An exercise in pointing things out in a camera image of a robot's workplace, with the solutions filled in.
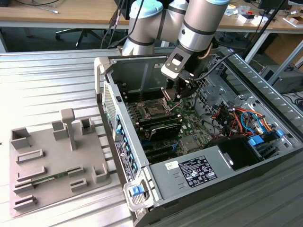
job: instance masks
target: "blue latch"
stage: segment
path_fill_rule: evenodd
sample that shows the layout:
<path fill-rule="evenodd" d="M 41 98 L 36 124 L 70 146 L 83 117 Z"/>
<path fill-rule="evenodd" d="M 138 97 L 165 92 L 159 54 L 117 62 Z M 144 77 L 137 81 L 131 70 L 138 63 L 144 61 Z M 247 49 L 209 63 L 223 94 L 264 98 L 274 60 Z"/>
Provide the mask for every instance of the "blue latch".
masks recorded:
<path fill-rule="evenodd" d="M 278 130 L 276 131 L 276 133 L 277 133 L 277 135 L 278 135 L 279 137 L 282 137 L 282 136 L 284 135 L 284 132 L 282 132 L 281 129 L 278 129 Z"/>
<path fill-rule="evenodd" d="M 121 129 L 122 129 L 122 126 L 121 125 L 118 125 L 117 129 L 116 129 L 116 133 L 120 133 L 121 132 Z"/>
<path fill-rule="evenodd" d="M 260 143 L 263 143 L 264 140 L 260 136 L 253 136 L 249 139 L 249 142 L 252 146 L 259 145 Z"/>
<path fill-rule="evenodd" d="M 137 165 L 136 165 L 136 163 L 134 162 L 133 163 L 133 167 L 132 167 L 132 169 L 133 169 L 133 171 L 136 173 L 137 172 Z"/>
<path fill-rule="evenodd" d="M 131 149 L 129 148 L 129 146 L 126 146 L 126 154 L 129 155 L 129 153 L 131 152 Z"/>
<path fill-rule="evenodd" d="M 131 196 L 136 196 L 144 193 L 144 188 L 142 185 L 134 186 L 129 189 L 129 192 L 131 193 Z"/>
<path fill-rule="evenodd" d="M 130 156 L 129 156 L 129 162 L 132 163 L 133 159 L 134 159 L 133 154 L 130 154 Z"/>

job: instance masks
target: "wooden desk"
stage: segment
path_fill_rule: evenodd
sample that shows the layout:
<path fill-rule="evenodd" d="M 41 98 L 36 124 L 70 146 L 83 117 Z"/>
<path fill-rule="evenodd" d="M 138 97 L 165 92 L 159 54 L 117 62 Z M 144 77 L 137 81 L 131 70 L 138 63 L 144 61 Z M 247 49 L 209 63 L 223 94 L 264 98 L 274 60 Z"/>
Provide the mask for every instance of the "wooden desk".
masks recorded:
<path fill-rule="evenodd" d="M 239 0 L 236 6 L 249 5 L 254 14 L 259 9 L 250 3 Z M 116 9 L 114 0 L 64 0 L 56 8 L 59 14 L 48 12 L 33 6 L 21 5 L 14 0 L 7 7 L 0 7 L 0 27 L 53 27 L 53 28 L 108 28 L 108 23 Z M 117 28 L 127 29 L 128 21 L 122 17 Z M 217 31 L 220 32 L 255 32 L 257 26 L 242 23 L 236 15 L 224 15 Z M 277 16 L 260 37 L 254 48 L 248 54 L 250 61 L 270 33 L 303 34 L 303 29 L 297 29 Z M 0 52 L 5 51 L 4 42 L 0 42 Z"/>
<path fill-rule="evenodd" d="M 22 5 L 12 0 L 9 7 L 0 7 L 0 21 L 103 25 L 108 24 L 116 8 L 114 0 L 64 0 L 62 3 L 58 3 L 58 7 L 54 8 L 59 12 L 56 14 L 33 6 Z M 128 25 L 128 21 L 122 16 L 119 24 Z"/>
<path fill-rule="evenodd" d="M 258 9 L 256 6 L 252 5 L 251 3 L 246 3 L 243 0 L 239 0 L 237 3 L 234 3 L 233 5 L 235 6 L 240 6 L 240 5 L 246 5 L 250 6 L 250 11 L 253 12 L 255 15 L 259 15 L 259 12 L 261 9 Z M 276 21 L 272 21 L 270 25 L 267 27 L 267 30 L 273 30 L 275 33 L 303 33 L 302 28 L 296 28 L 286 21 L 283 20 L 283 18 L 286 16 L 276 16 Z M 224 29 L 241 29 L 241 30 L 247 30 L 248 32 L 250 31 L 256 31 L 257 26 L 251 24 L 251 23 L 242 23 L 238 21 L 238 16 L 237 15 L 231 15 L 227 16 L 224 15 L 220 24 L 219 24 L 219 30 L 224 30 Z"/>

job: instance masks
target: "power supply label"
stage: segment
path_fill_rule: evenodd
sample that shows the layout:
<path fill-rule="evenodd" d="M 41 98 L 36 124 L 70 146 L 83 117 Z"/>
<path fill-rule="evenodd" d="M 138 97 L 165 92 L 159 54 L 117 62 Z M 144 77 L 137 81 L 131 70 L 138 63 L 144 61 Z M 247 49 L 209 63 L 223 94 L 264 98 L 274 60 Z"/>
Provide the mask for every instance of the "power supply label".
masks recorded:
<path fill-rule="evenodd" d="M 217 178 L 205 156 L 179 163 L 179 167 L 192 188 Z"/>
<path fill-rule="evenodd" d="M 133 175 L 132 170 L 129 166 L 127 155 L 126 155 L 126 152 L 125 152 L 125 150 L 122 146 L 122 143 L 117 142 L 117 143 L 115 143 L 115 146 L 116 146 L 119 158 L 120 158 L 120 162 L 122 164 L 124 174 L 127 178 L 127 182 L 133 181 L 134 180 L 134 175 Z"/>

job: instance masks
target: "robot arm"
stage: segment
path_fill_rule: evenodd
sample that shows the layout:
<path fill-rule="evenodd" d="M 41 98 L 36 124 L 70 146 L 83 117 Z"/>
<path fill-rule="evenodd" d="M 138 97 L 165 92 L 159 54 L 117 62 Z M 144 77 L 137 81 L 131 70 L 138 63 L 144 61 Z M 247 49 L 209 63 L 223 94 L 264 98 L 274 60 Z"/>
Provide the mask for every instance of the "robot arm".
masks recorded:
<path fill-rule="evenodd" d="M 145 0 L 122 54 L 153 54 L 155 39 L 178 43 L 161 68 L 168 78 L 166 96 L 175 101 L 190 96 L 196 90 L 192 79 L 201 73 L 197 69 L 200 59 L 210 51 L 211 40 L 229 1 L 174 0 L 165 10 L 160 2 Z M 129 31 L 133 29 L 141 2 L 132 4 Z"/>
<path fill-rule="evenodd" d="M 167 95 L 174 101 L 192 95 L 197 87 L 200 59 L 212 48 L 212 38 L 228 6 L 229 0 L 190 0 L 179 35 L 178 46 L 161 68 L 168 77 Z"/>

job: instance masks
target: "circuit board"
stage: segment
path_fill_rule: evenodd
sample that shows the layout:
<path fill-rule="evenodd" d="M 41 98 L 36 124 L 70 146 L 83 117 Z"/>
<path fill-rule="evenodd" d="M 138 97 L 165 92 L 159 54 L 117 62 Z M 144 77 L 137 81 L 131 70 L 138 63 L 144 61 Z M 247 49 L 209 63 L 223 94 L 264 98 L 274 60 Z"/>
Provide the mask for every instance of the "circuit board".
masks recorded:
<path fill-rule="evenodd" d="M 153 164 L 201 150 L 212 139 L 186 99 L 179 103 L 164 98 L 146 100 L 127 103 L 126 107 L 144 152 Z M 173 130 L 152 140 L 153 131 L 168 127 Z"/>

